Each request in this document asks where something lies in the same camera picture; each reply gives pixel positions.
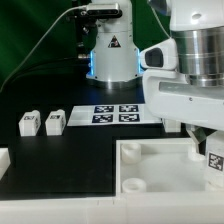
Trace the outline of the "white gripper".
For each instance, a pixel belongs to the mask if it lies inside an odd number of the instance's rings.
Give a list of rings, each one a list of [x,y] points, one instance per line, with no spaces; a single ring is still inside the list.
[[[146,63],[146,55],[153,50],[161,51],[163,63],[159,67]],[[196,151],[205,154],[207,137],[215,130],[224,131],[224,87],[189,85],[176,71],[177,47],[173,38],[143,50],[140,61],[145,68],[142,85],[150,113],[192,124],[186,126],[186,131],[196,144]]]

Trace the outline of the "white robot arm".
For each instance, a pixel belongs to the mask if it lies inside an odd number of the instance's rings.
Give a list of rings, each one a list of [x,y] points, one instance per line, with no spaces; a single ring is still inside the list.
[[[92,0],[96,44],[88,78],[107,88],[140,78],[152,115],[181,122],[198,144],[224,134],[224,0],[147,0],[170,17],[170,35],[139,51],[131,0]]]

